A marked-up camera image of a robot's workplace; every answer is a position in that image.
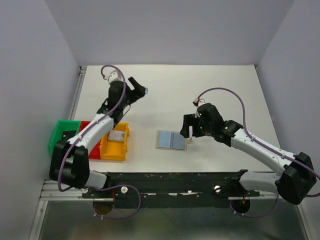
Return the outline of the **beige card holder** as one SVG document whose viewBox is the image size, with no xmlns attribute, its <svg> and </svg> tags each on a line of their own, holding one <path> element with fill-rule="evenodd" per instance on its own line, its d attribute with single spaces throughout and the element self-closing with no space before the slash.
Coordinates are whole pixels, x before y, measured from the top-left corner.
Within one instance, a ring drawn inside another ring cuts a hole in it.
<svg viewBox="0 0 320 240">
<path fill-rule="evenodd" d="M 178 131 L 158 130 L 155 148 L 160 150 L 186 151 L 193 137 L 184 138 Z"/>
</svg>

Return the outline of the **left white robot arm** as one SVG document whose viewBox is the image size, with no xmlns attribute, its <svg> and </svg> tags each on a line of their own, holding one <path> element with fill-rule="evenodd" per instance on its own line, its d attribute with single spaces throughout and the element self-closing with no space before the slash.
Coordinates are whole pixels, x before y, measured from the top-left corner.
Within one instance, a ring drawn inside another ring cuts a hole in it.
<svg viewBox="0 0 320 240">
<path fill-rule="evenodd" d="M 129 77 L 128 81 L 133 88 L 123 80 L 112 80 L 108 96 L 93 120 L 75 136 L 55 143 L 49 169 L 51 180 L 70 188 L 93 188 L 101 198 L 110 194 L 111 185 L 106 182 L 107 176 L 90 170 L 89 153 L 122 120 L 125 108 L 146 95 L 147 89 L 133 77 Z"/>
</svg>

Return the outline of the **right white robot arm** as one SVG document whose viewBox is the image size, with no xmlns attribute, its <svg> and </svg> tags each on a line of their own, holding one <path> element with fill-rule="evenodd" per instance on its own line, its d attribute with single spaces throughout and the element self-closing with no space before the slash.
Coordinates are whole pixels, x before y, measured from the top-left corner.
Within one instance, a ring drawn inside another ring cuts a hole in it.
<svg viewBox="0 0 320 240">
<path fill-rule="evenodd" d="M 202 104 L 195 113 L 185 114 L 180 134 L 186 139 L 212 137 L 273 171 L 241 173 L 230 183 L 230 191 L 236 196 L 247 191 L 263 191 L 279 194 L 287 202 L 299 205 L 317 182 L 312 160 L 306 153 L 294 154 L 261 140 L 236 121 L 224 120 L 211 103 Z"/>
</svg>

